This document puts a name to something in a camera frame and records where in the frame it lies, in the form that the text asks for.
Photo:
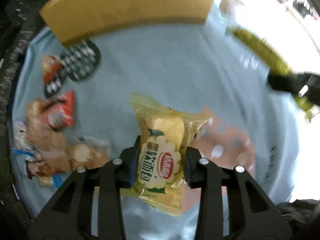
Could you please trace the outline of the lime green snack packet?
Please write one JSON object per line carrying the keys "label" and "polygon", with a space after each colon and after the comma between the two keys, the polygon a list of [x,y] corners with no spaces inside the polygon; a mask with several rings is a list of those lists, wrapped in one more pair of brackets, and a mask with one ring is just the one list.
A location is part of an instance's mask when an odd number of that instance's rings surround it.
{"label": "lime green snack packet", "polygon": [[[279,74],[282,76],[288,74],[299,74],[295,73],[289,67],[289,65],[272,49],[272,47],[270,47],[265,41],[257,37],[249,30],[236,26],[227,27],[226,34],[233,35],[240,42],[255,52],[269,66],[269,73]],[[302,98],[293,96],[293,98],[297,106],[305,112],[306,119],[310,121],[315,116],[315,113],[313,113],[312,110],[317,105],[310,103],[306,96],[303,96]]]}

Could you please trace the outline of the orange biscuit snack bag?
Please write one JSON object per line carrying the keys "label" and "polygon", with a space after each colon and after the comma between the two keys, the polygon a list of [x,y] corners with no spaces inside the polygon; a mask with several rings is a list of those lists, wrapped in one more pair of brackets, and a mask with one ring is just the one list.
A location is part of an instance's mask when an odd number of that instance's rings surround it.
{"label": "orange biscuit snack bag", "polygon": [[70,172],[65,136],[54,131],[42,118],[47,105],[47,102],[40,100],[27,105],[27,140],[35,146],[50,167],[59,172]]}

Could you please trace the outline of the yellow soft bread packet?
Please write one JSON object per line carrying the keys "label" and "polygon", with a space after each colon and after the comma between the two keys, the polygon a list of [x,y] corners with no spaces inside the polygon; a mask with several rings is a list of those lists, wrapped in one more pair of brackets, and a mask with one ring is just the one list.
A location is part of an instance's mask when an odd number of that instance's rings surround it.
{"label": "yellow soft bread packet", "polygon": [[136,182],[123,193],[180,216],[195,204],[183,198],[186,150],[209,116],[178,112],[138,93],[130,102],[140,128],[140,153]]}

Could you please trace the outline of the small brown cake packet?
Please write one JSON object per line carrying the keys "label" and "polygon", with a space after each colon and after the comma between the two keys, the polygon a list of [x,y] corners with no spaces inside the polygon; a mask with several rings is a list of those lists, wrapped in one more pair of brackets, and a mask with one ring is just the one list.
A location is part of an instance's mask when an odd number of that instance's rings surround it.
{"label": "small brown cake packet", "polygon": [[110,161],[111,145],[108,141],[80,136],[77,137],[76,143],[67,147],[67,153],[72,171],[79,166],[91,170],[102,167]]}

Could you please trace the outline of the blue purple clear packet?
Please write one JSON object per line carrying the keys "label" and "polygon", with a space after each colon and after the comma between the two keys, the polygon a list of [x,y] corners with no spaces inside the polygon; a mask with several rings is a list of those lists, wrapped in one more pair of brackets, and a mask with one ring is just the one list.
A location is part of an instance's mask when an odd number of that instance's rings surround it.
{"label": "blue purple clear packet", "polygon": [[27,127],[23,121],[14,123],[13,154],[22,156],[29,162],[35,161],[35,149],[27,140]]}

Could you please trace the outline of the light blue tablecloth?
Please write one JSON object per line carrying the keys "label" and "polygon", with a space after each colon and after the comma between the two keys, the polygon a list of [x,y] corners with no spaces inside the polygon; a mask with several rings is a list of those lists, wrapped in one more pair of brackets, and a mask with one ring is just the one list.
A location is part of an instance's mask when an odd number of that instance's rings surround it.
{"label": "light blue tablecloth", "polygon": [[[44,55],[62,63],[48,84],[42,77]],[[147,95],[175,111],[209,116],[188,147],[219,167],[243,166],[278,208],[293,190],[298,133],[295,102],[290,94],[270,88],[269,71],[254,52],[226,34],[215,13],[204,24],[121,29],[69,48],[45,27],[28,45],[12,123],[23,121],[27,127],[29,103],[48,103],[74,90],[74,124],[54,131],[63,133],[67,147],[80,136],[108,141],[111,161],[140,137],[131,95]],[[74,172],[71,164],[70,172],[56,171],[33,148],[35,161],[21,160],[23,171],[63,173],[63,183]],[[34,219],[60,188],[41,189],[27,179],[23,185]],[[125,239],[195,239],[201,190],[185,185],[183,198],[195,204],[180,216],[123,193],[131,187],[121,189]]]}

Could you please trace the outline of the red barcode snack packet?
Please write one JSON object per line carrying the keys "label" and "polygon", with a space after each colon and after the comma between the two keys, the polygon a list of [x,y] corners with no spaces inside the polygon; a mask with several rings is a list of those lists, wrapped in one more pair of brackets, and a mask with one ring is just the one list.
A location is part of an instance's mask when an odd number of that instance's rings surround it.
{"label": "red barcode snack packet", "polygon": [[42,121],[54,130],[72,127],[74,124],[75,94],[70,90],[53,97],[41,113]]}

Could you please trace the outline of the red top snack packet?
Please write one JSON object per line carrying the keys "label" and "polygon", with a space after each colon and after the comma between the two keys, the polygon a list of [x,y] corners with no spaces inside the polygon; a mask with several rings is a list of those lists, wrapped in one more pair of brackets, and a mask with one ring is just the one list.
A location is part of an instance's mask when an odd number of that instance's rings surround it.
{"label": "red top snack packet", "polygon": [[42,57],[42,77],[44,84],[50,83],[55,74],[62,69],[62,63],[57,56],[44,55]]}

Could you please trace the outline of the dark carved wooden furniture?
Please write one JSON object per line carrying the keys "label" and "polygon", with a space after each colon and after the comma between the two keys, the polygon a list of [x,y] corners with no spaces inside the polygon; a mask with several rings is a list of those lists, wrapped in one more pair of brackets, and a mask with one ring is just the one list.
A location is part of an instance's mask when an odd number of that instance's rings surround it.
{"label": "dark carved wooden furniture", "polygon": [[48,0],[1,0],[1,222],[25,231],[31,217],[18,198],[12,171],[8,124],[27,46],[44,27],[39,10]]}

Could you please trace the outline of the yellow cardboard box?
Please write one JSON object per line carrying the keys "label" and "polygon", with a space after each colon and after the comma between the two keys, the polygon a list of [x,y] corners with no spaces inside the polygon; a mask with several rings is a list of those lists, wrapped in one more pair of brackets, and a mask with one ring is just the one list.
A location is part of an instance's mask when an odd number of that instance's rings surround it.
{"label": "yellow cardboard box", "polygon": [[59,42],[68,47],[136,25],[202,24],[212,4],[213,0],[50,0],[40,15]]}

